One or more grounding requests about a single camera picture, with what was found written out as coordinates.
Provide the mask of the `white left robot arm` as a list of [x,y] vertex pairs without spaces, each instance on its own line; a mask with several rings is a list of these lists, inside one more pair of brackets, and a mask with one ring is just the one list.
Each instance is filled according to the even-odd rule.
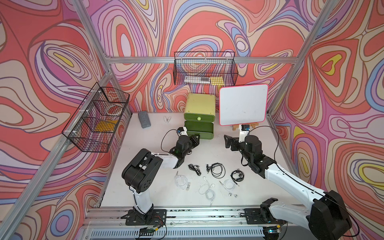
[[127,226],[164,225],[167,210],[155,210],[149,188],[160,169],[177,169],[200,144],[199,135],[181,135],[168,154],[141,149],[122,171],[122,178],[133,193],[135,205],[121,218]]

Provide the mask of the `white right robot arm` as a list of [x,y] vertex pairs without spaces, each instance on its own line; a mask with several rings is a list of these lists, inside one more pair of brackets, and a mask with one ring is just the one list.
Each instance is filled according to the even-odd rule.
[[287,205],[269,198],[260,205],[265,223],[283,220],[309,230],[318,240],[338,240],[353,226],[343,198],[335,191],[316,188],[286,171],[274,159],[263,154],[258,137],[224,136],[225,147],[240,152],[247,166],[260,177],[275,183],[298,200],[302,206]]

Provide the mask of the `black earphones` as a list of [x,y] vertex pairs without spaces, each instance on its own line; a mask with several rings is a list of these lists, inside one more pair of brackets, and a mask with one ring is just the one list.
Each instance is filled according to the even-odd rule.
[[216,179],[222,179],[226,175],[226,169],[222,163],[206,164],[206,170]]
[[202,175],[202,172],[201,172],[200,167],[198,165],[189,164],[188,167],[189,167],[189,170],[195,172],[198,176]]
[[237,185],[245,179],[245,174],[240,169],[231,172],[231,179]]

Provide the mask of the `green top drawer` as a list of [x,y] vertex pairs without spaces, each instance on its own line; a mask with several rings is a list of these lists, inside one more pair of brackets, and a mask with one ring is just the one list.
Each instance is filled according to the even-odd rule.
[[184,113],[184,118],[186,121],[212,123],[215,121],[216,116],[212,114]]

